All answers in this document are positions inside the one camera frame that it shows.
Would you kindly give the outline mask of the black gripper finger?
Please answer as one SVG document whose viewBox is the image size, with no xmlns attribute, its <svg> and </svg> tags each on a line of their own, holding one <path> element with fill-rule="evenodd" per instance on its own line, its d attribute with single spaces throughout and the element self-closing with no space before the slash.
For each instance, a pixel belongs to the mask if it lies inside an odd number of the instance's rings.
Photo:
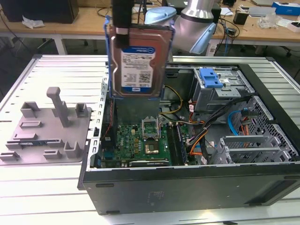
<svg viewBox="0 0 300 225">
<path fill-rule="evenodd" d="M 129 28 L 116 27 L 116 46 L 129 46 Z"/>
</svg>

